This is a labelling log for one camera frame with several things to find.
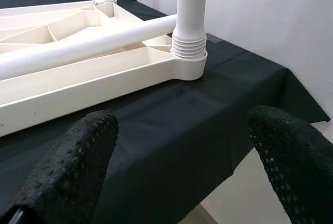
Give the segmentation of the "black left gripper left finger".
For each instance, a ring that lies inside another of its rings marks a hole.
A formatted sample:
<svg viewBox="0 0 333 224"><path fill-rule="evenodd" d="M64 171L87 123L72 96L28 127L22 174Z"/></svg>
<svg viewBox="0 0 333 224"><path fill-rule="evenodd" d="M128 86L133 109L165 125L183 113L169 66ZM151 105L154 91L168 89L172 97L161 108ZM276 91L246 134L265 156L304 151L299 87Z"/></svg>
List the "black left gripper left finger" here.
<svg viewBox="0 0 333 224"><path fill-rule="evenodd" d="M118 134L108 110L78 120L37 163L1 223L90 223Z"/></svg>

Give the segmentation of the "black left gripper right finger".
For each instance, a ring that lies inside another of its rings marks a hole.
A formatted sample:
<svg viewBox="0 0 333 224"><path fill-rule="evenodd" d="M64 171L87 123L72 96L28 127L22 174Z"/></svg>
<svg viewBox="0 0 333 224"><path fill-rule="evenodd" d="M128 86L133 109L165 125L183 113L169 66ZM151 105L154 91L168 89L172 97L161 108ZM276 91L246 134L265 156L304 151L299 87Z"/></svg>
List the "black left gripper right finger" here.
<svg viewBox="0 0 333 224"><path fill-rule="evenodd" d="M250 140L291 223L332 223L332 143L281 109L248 112Z"/></svg>

